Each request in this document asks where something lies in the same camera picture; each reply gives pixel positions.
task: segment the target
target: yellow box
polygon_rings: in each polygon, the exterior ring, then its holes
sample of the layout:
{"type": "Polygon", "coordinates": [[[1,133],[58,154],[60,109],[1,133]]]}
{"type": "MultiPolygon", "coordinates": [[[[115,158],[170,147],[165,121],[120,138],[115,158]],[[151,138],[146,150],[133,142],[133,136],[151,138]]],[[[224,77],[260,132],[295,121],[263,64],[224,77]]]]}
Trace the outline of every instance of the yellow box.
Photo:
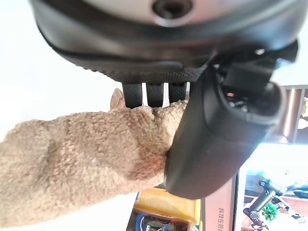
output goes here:
{"type": "Polygon", "coordinates": [[[174,196],[162,189],[148,189],[139,193],[135,209],[171,218],[180,218],[194,225],[200,222],[201,200],[174,196]]]}

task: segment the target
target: green plant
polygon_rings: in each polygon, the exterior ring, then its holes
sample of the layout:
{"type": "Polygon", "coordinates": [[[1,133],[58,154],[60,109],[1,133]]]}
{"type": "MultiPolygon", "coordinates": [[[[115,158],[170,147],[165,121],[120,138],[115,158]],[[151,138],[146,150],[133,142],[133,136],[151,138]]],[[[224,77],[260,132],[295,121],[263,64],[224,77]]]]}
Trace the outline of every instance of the green plant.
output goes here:
{"type": "Polygon", "coordinates": [[[265,219],[269,222],[276,219],[278,214],[278,207],[273,205],[272,203],[268,203],[263,209],[262,209],[262,215],[264,215],[265,219]]]}

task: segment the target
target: screw hole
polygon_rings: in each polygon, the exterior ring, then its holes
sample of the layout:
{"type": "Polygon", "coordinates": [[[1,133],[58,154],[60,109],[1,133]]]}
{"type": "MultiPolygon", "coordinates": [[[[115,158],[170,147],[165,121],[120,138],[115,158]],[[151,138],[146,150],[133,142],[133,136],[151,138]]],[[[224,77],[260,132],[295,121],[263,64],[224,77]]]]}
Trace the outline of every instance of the screw hole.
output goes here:
{"type": "Polygon", "coordinates": [[[153,5],[153,11],[164,19],[178,19],[192,9],[189,0],[158,0],[153,5]]]}

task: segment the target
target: plush fabric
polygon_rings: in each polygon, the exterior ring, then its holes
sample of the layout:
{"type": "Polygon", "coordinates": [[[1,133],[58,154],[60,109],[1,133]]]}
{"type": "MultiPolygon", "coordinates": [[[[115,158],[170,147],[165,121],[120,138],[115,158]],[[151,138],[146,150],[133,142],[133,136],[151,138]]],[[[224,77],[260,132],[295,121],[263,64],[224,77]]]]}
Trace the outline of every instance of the plush fabric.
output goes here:
{"type": "Polygon", "coordinates": [[[178,102],[18,124],[0,143],[0,227],[46,221],[160,184],[185,107],[178,102]]]}

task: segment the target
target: potted plant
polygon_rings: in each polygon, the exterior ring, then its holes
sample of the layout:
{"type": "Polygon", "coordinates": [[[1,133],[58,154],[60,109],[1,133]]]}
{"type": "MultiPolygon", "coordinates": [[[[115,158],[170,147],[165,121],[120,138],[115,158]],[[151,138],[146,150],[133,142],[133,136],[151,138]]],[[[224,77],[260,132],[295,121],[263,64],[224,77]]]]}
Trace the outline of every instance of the potted plant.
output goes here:
{"type": "Polygon", "coordinates": [[[265,220],[268,222],[272,222],[276,219],[278,214],[278,207],[276,205],[273,205],[272,203],[268,203],[263,209],[262,209],[262,215],[264,216],[265,220]]]}

